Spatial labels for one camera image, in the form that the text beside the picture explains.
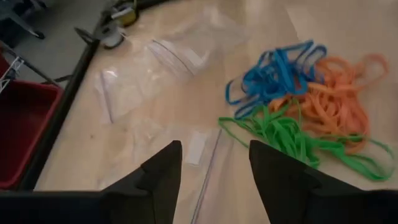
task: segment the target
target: plastic bag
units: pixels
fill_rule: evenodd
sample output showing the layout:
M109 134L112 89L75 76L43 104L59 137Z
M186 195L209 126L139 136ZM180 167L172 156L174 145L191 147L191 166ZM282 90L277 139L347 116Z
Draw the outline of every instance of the plastic bag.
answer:
M229 194L231 187L229 187L230 185L226 180L227 176L231 174L228 171L234 166L231 159L233 145L234 141L225 131L221 131L213 156L213 163L203 189L203 196L198 202L198 209L191 223L230 223L220 220L220 212L225 207L223 206L225 201L226 203L236 202ZM229 210L227 213L230 220L237 220L236 212Z
M176 82L175 75L144 47L128 63L104 69L97 75L103 119L114 123L119 117L138 107Z
M155 39L149 47L172 70L196 75L245 40L243 28L217 9L206 8L195 20Z
M216 9L194 18L173 34L152 41L131 61L97 76L105 121L113 123L168 86L187 81L246 40L242 28Z
M149 119L136 123L132 129L132 144L126 146L103 167L102 178L98 182L103 189L136 169L140 164L168 145L179 140L183 147L182 176L177 200L174 223L191 223L198 211L201 196L204 194L206 177L213 161L213 154L220 129L190 128L186 126L161 126Z

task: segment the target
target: floor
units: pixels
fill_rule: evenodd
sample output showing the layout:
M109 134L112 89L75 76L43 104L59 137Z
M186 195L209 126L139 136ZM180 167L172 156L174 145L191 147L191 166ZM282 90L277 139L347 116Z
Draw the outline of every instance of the floor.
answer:
M47 0L48 9L33 12L26 20L46 36L44 40L25 33L15 51L56 79L73 72L86 44L74 31L79 27L92 32L107 0ZM20 79L44 82L44 79L22 68ZM60 82L66 86L67 81Z

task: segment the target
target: green rubber band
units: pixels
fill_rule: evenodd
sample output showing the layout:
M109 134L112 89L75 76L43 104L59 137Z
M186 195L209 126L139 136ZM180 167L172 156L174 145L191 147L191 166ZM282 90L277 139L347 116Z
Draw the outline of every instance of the green rubber band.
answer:
M313 138L301 130L301 110L298 110L298 121L293 118L284 116L289 105L285 105L281 110L270 113L268 107L261 105L256 107L253 112L246 118L234 119L230 117L218 118L218 124L232 138L235 138L244 147L249 145L232 133L225 123L234 123L245 129L263 142L267 142L277 150L289 155L301 162L308 164L310 167L318 168L320 165L319 158L313 153L314 149L328 151L348 167L371 180L383 181L391 177L395 166L386 172L375 160L361 154L346 155L344 143L346 141L362 141L365 136L322 136L321 138ZM394 160L394 155L389 146L379 141L367 140L380 148L384 149Z

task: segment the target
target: rubber band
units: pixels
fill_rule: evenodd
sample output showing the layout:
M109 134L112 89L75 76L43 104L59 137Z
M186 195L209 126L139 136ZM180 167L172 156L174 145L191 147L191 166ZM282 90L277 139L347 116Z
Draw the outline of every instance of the rubber band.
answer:
M319 158L313 153L315 149L321 151L328 151L337 157L341 162L348 167L360 173L371 180L387 180L394 171L394 166L389 171L385 171L376 161L360 154L345 154L345 142L363 141L366 136L350 135L350 136L325 136L333 138L335 141L329 141L323 138L313 138L301 129L301 109L297 102L298 120L284 116L292 106L291 101L280 108L279 111L270 113L269 108L265 105L257 106L252 113L242 119L235 119L229 117L220 117L218 124L233 138L239 141L243 146L249 145L239 139L229 128L225 125L227 122L237 124L239 127L245 129L263 142L270 144L272 147L281 152L302 161L313 168L318 168L320 165ZM383 143L368 139L371 143L384 149L394 160L394 155L389 147Z
M371 63L379 63L383 67L382 74L364 85L356 86L355 80L364 75L365 69ZM331 135L367 136L369 120L358 101L358 92L388 74L389 67L386 59L379 54L370 54L365 56L359 64L350 65L341 58L327 57L319 60L315 68L324 75L324 83L308 83L308 93L295 96L299 104L290 105L286 115L294 116L301 109L305 118L303 129L317 136L329 135L330 139L333 139ZM280 99L274 99L269 103L270 110L280 110L291 98L292 96L286 95ZM346 153L353 154L360 151L366 140L366 138L362 141L348 140L345 143Z
M225 89L226 101L231 105L243 105L235 112L235 118L243 118L251 113L254 107L268 104L273 99L286 94L302 95L308 90L308 82L322 82L314 69L314 63L326 56L326 47L318 45L313 50L313 41L264 52L257 65L243 77L242 91L245 97L231 100L231 80ZM289 54L299 51L295 60L289 60Z

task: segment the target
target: white label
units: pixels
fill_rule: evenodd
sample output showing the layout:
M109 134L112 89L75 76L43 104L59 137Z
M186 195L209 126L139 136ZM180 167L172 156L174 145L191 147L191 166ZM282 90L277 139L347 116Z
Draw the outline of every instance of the white label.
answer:
M185 49L184 50L185 56L188 60L196 67L199 67L203 63L203 59L199 57L199 55L194 52L192 49Z
M185 162L192 165L199 165L201 155L205 149L207 135L194 131L188 147L188 154Z

